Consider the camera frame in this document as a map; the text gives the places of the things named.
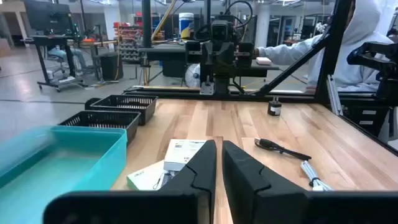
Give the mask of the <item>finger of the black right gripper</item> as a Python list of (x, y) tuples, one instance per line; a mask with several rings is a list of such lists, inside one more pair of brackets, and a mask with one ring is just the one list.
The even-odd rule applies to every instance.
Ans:
[(203, 46), (201, 55), (201, 78), (214, 77), (213, 58), (213, 47)]
[(234, 77), (235, 46), (222, 46), (218, 51), (218, 76)]

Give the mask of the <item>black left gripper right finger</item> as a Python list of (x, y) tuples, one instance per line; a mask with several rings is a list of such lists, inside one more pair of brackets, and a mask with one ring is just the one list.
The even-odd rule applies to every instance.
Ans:
[(223, 178), (234, 223), (397, 223), (397, 192), (305, 190), (231, 141)]

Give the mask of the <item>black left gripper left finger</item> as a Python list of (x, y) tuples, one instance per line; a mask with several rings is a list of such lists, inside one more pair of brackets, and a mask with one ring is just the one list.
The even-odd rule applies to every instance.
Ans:
[(213, 223), (216, 143), (208, 140), (155, 191), (74, 191), (53, 199), (43, 223)]

